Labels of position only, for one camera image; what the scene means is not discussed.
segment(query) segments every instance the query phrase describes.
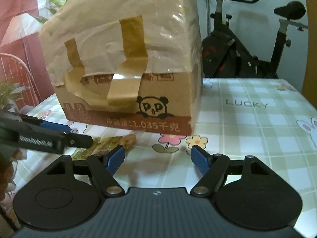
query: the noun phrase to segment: blue gripper pad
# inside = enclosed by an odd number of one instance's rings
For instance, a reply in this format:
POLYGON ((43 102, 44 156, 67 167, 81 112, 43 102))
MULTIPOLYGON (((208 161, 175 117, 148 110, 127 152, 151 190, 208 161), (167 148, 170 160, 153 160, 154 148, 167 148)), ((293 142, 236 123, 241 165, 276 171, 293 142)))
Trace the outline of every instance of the blue gripper pad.
POLYGON ((44 121, 39 126, 46 129, 54 130, 54 131, 62 131, 66 133, 70 132, 70 127, 68 125, 49 122, 49 121, 44 121))
POLYGON ((199 146, 191 148, 191 161, 198 168, 202 175, 205 175, 209 170, 208 157, 211 157, 206 151, 199 146))
POLYGON ((107 155, 108 162, 106 169, 108 172, 113 176, 116 171, 119 169, 119 167, 124 162, 124 158, 126 156, 126 151, 123 146, 117 146, 113 150, 109 152, 107 155))

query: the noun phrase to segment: brown packing tape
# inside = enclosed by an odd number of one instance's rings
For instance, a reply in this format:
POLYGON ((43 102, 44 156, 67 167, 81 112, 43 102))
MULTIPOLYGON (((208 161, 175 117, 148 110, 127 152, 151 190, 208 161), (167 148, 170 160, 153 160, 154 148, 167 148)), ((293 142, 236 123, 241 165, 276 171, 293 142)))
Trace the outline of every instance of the brown packing tape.
POLYGON ((112 78, 107 99, 109 105, 113 106, 137 101, 141 78, 148 62, 142 16, 120 20, 120 25, 126 61, 118 67, 112 78))
POLYGON ((65 42, 68 60, 72 66, 70 72, 64 73, 65 88, 92 107, 129 106, 137 100, 142 74, 148 62, 142 16, 120 20, 120 25, 126 61, 119 65, 114 74, 107 97, 96 94, 81 84, 86 72, 80 60, 76 40, 72 38, 65 42))
POLYGON ((106 97, 102 97, 99 94, 90 91, 80 82, 86 72, 78 54, 76 40, 72 38, 71 40, 66 41, 65 46, 68 60, 73 67, 70 72, 64 73, 64 82, 67 91, 75 96, 81 97, 92 107, 108 106, 106 97))

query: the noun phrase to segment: flower print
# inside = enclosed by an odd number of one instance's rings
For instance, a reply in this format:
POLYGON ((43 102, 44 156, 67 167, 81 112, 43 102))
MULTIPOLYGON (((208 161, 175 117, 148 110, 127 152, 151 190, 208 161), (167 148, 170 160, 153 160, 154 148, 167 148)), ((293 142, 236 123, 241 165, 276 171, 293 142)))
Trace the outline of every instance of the flower print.
POLYGON ((293 88, 291 85, 289 84, 281 84, 280 86, 276 86, 277 90, 279 91, 285 91, 285 90, 289 90, 289 91, 296 91, 295 88, 293 88))
POLYGON ((44 116, 44 117, 45 117, 45 116, 48 116, 50 113, 53 113, 53 111, 52 111, 52 110, 48 110, 48 111, 46 111, 46 112, 43 113, 43 116, 44 116))
POLYGON ((14 193, 14 192, 12 192, 12 191, 9 191, 9 195, 10 195, 11 199, 13 200, 13 199, 14 199, 14 197, 15 197, 15 193, 14 193))
POLYGON ((198 145, 202 149, 206 148, 206 143, 208 139, 205 137, 200 137, 199 135, 194 135, 192 138, 186 139, 186 143, 188 144, 188 148, 191 149, 194 145, 198 145))
POLYGON ((10 210, 8 217, 12 220, 13 223, 18 220, 13 208, 10 210))
POLYGON ((211 79, 203 79, 202 87, 203 88, 212 88, 214 84, 212 83, 211 79))
POLYGON ((159 143, 169 143, 173 146, 179 145, 180 140, 186 138, 186 136, 181 135, 168 135, 168 134, 161 134, 161 137, 158 139, 159 143))

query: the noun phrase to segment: cardboard box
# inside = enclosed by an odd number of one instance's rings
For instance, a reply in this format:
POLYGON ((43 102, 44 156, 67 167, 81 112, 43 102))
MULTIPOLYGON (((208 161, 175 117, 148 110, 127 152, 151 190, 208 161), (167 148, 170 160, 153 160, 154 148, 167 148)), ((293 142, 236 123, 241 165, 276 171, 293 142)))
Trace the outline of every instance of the cardboard box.
POLYGON ((196 0, 69 0, 39 38, 69 120, 192 134, 201 92, 196 0))
MULTIPOLYGON (((107 93, 113 74, 85 77, 90 90, 107 93)), ((144 74, 139 96, 130 108, 96 109, 69 93, 65 86, 55 88, 67 119, 121 129, 174 135, 191 135, 199 111, 202 78, 200 67, 191 73, 144 74)))

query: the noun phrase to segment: exercise bike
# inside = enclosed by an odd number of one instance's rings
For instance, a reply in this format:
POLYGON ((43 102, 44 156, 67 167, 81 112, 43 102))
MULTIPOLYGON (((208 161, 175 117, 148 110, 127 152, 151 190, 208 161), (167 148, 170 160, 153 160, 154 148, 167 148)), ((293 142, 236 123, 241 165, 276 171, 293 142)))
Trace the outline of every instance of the exercise bike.
MULTIPOLYGON (((202 41, 202 65, 206 77, 278 78, 276 71, 284 46, 291 46, 291 41, 286 39, 288 25, 296 26, 299 31, 308 29, 307 25, 293 21, 305 15, 304 5, 301 2, 292 1, 286 6, 275 8, 274 13, 286 19, 280 19, 280 29, 277 32, 273 54, 270 62, 267 62, 252 56, 230 30, 231 15, 226 14, 227 21, 225 23, 222 21, 223 1, 216 0, 216 11, 210 14, 210 18, 214 19, 214 30, 202 41)), ((254 4, 259 0, 231 1, 254 4)))

